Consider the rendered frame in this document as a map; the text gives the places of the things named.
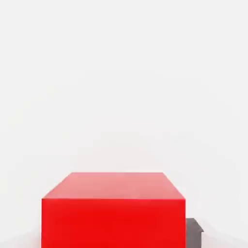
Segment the small red cube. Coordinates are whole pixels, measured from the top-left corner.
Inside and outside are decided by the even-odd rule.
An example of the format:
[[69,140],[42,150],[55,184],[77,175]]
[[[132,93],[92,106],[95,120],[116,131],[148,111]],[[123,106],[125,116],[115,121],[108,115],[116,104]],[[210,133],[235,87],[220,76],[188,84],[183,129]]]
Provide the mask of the small red cube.
[[161,172],[74,172],[41,207],[41,248],[186,248],[186,200]]

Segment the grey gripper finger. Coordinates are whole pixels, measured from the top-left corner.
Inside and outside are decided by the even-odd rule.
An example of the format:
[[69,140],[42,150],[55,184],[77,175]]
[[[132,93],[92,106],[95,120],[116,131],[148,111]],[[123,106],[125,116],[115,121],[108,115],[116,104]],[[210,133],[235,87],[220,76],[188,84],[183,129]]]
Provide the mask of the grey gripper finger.
[[186,218],[186,248],[216,248],[214,238],[205,233],[194,218]]

